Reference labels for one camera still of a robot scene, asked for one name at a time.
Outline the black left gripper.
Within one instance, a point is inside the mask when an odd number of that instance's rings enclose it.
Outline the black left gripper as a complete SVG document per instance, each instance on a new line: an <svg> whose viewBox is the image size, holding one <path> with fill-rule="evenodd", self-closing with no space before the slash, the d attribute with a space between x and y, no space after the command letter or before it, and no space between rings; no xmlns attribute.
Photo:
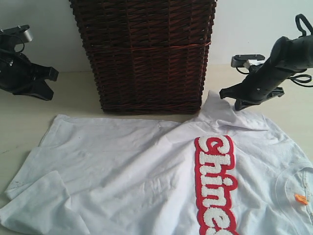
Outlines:
<svg viewBox="0 0 313 235"><path fill-rule="evenodd" d="M55 68L32 64L22 53L0 53L0 88L13 95L52 100L54 91L44 80L57 81L58 75Z"/></svg>

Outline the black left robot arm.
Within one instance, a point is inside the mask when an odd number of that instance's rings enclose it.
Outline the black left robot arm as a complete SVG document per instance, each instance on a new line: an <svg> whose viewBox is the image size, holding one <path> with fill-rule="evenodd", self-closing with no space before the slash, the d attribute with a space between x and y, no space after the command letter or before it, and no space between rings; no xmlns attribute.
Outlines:
<svg viewBox="0 0 313 235"><path fill-rule="evenodd" d="M0 35L0 88L13 95L25 95L50 101L54 91L46 80L57 81L59 72L30 62L15 46L25 42L17 35Z"/></svg>

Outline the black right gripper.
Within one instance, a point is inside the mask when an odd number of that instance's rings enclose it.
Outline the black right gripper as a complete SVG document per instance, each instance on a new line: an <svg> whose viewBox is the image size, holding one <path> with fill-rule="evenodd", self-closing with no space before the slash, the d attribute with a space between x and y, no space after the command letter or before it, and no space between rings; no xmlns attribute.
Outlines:
<svg viewBox="0 0 313 235"><path fill-rule="evenodd" d="M285 80L285 71L274 67L269 61L260 65L256 70L234 86L219 91L220 99L235 99L236 111L250 106L259 105L271 98L281 97L284 94L278 86Z"/></svg>

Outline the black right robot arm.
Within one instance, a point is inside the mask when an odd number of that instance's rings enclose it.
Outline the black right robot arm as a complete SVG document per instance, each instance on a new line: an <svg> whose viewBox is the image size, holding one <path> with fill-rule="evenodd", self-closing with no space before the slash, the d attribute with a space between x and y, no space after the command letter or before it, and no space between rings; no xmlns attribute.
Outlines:
<svg viewBox="0 0 313 235"><path fill-rule="evenodd" d="M285 80L304 86L307 80L299 80L300 75L313 67L313 36L303 36L294 40L287 37L279 38L267 60L256 55L235 55L232 57L233 68L246 68L248 73L245 79L234 86L221 89L220 98L235 99L235 110L240 111L250 106L260 105L275 97L284 95L284 90L279 85Z"/></svg>

